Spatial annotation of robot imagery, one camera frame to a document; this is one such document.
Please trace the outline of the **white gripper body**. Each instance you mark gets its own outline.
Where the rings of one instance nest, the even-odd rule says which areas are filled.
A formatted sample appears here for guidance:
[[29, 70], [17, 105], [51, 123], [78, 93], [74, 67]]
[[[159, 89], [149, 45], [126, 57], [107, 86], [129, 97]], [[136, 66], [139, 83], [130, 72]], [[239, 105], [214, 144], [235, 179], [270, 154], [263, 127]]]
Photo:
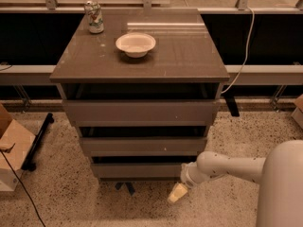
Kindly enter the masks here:
[[182, 164], [181, 169], [181, 183], [188, 189], [192, 189], [205, 181], [204, 174], [200, 171], [196, 162]]

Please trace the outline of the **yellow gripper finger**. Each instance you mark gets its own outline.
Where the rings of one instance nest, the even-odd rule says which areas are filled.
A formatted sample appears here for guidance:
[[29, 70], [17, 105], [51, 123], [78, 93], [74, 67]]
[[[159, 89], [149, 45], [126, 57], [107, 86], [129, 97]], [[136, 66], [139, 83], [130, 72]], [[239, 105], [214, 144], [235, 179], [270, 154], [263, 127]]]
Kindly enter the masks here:
[[169, 203], [176, 203], [187, 193], [187, 187], [183, 183], [176, 183], [168, 196]]

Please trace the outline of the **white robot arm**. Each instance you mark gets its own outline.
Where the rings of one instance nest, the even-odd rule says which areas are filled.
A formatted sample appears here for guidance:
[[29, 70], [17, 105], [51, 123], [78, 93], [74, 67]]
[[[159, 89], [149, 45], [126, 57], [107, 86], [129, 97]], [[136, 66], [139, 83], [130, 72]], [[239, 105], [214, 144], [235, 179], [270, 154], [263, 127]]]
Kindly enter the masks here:
[[204, 151], [181, 166], [169, 193], [175, 203], [200, 183], [230, 175], [259, 185], [256, 227], [303, 227], [303, 141], [276, 146], [265, 158], [236, 158]]

